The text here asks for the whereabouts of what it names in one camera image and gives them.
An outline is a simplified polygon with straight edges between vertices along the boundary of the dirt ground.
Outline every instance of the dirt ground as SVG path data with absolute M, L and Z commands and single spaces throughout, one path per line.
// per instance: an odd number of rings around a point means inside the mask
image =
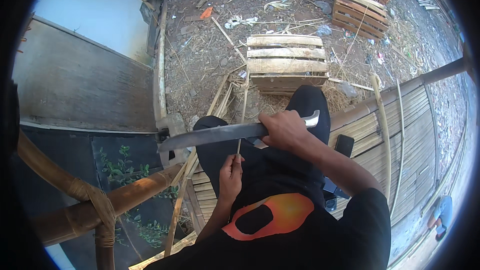
M 246 43 L 252 34 L 266 33 L 269 30 L 281 32 L 289 28 L 290 33 L 316 35 L 319 26 L 328 25 L 332 33 L 321 38 L 327 53 L 330 77 L 367 87 L 371 86 L 368 76 L 374 73 L 380 77 L 381 87 L 387 88 L 396 85 L 397 79 L 400 82 L 408 81 L 462 56 L 458 40 L 442 13 L 439 10 L 425 10 L 416 0 L 391 0 L 387 3 L 389 30 L 386 35 L 390 41 L 387 45 L 380 42 L 372 45 L 362 36 L 351 38 L 350 31 L 332 25 L 331 16 L 322 13 L 313 3 L 316 0 L 288 0 L 290 6 L 286 10 L 270 7 L 264 9 L 265 4 L 278 0 L 208 0 L 198 9 L 195 5 L 199 1 L 167 0 L 167 109 L 169 113 L 181 113 L 188 130 L 192 129 L 198 118 L 206 115 L 225 74 L 230 74 L 229 81 L 235 82 L 235 86 L 228 112 L 223 118 L 228 123 L 238 123 L 242 113 L 243 79 L 238 75 L 245 70 L 245 67 L 239 68 L 243 65 L 242 59 L 213 21 L 184 22 L 185 17 L 201 15 L 209 5 L 213 6 L 213 14 L 219 15 L 219 24 L 244 56 L 247 48 L 242 43 Z M 333 0 L 322 1 L 333 6 Z M 243 19 L 258 17 L 259 23 L 253 26 L 240 24 L 226 29 L 224 24 L 232 16 L 242 16 Z M 292 28 L 301 24 L 307 25 Z M 181 29 L 188 25 L 196 27 L 192 33 L 182 35 Z M 382 64 L 377 61 L 379 54 L 384 58 Z M 330 113 L 373 96 L 370 91 L 356 88 L 357 96 L 349 98 L 337 85 L 327 81 L 322 86 Z M 460 75 L 431 84 L 428 88 L 437 115 L 440 151 L 437 179 L 441 179 L 459 144 L 469 91 L 464 76 Z M 267 114 L 281 111 L 285 109 L 288 101 L 288 97 L 261 95 L 255 86 L 250 84 L 245 121 L 256 121 L 261 111 Z M 408 240 L 405 239 L 405 242 L 392 252 L 391 261 L 408 246 Z

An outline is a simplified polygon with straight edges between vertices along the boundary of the plastic bag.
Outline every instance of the plastic bag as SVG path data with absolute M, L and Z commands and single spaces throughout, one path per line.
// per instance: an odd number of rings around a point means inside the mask
M 317 7 L 321 8 L 321 12 L 323 14 L 331 14 L 332 13 L 332 8 L 330 7 L 330 5 L 325 2 L 325 1 L 315 1 L 313 4 L 315 4 Z
M 318 27 L 317 29 L 317 35 L 319 37 L 323 36 L 323 35 L 330 35 L 332 34 L 332 29 L 330 29 L 330 27 L 328 27 L 327 24 L 323 24 L 321 26 Z
M 344 93 L 347 97 L 357 97 L 357 91 L 354 87 L 352 87 L 348 81 L 343 80 L 337 85 L 337 89 L 339 89 L 342 93 Z

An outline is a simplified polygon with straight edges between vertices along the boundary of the white wall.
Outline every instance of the white wall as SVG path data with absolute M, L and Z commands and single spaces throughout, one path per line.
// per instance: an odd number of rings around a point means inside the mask
M 146 65 L 148 24 L 141 0 L 37 0 L 36 15 L 75 31 Z

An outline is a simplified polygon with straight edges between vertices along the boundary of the bamboo mat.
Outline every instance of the bamboo mat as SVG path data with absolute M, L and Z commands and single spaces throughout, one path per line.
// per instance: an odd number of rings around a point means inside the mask
M 420 202 L 434 185 L 435 172 L 435 136 L 430 103 L 421 86 L 407 94 L 402 94 L 405 123 L 405 156 L 402 181 L 392 226 L 405 217 Z M 392 155 L 392 181 L 389 208 L 393 205 L 400 167 L 400 105 L 399 100 L 385 105 L 388 130 L 390 133 L 390 151 Z M 339 129 L 330 132 L 328 146 L 334 148 L 339 134 L 355 139 L 352 158 L 370 171 L 385 190 L 386 153 L 378 112 L 357 119 Z M 217 204 L 217 199 L 208 176 L 201 167 L 192 177 L 193 187 L 200 205 L 203 218 L 207 222 Z M 337 209 L 331 214 L 339 219 L 349 200 L 339 198 Z

